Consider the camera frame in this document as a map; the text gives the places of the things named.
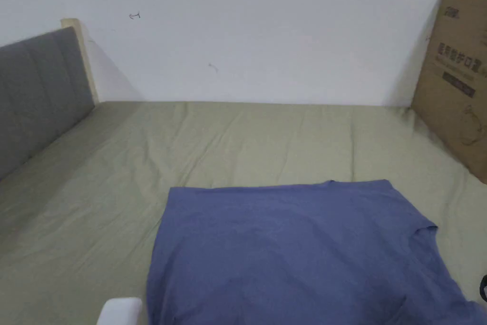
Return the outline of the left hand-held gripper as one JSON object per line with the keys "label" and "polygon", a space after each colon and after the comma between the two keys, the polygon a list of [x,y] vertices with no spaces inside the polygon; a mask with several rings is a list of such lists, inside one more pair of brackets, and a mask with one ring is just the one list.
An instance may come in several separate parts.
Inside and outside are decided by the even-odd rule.
{"label": "left hand-held gripper", "polygon": [[137,297],[109,299],[103,305],[98,325],[137,325],[143,302]]}

